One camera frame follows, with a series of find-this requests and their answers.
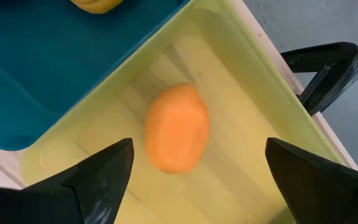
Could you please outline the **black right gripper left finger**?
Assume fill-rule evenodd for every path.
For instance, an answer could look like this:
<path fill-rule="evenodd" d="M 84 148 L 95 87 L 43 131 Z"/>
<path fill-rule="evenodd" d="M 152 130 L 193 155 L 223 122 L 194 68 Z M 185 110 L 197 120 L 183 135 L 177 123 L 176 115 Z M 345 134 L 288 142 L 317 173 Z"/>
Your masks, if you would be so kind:
<path fill-rule="evenodd" d="M 113 223 L 133 161 L 124 138 L 22 190 L 0 188 L 0 223 Z"/>

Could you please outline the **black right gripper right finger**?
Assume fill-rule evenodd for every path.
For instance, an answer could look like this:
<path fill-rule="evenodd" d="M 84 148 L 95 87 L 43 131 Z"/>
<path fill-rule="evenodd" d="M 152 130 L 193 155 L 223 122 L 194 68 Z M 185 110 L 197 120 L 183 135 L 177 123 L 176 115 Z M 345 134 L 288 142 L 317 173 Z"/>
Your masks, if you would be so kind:
<path fill-rule="evenodd" d="M 267 139 L 265 156 L 297 223 L 358 223 L 358 171 L 279 138 Z"/>

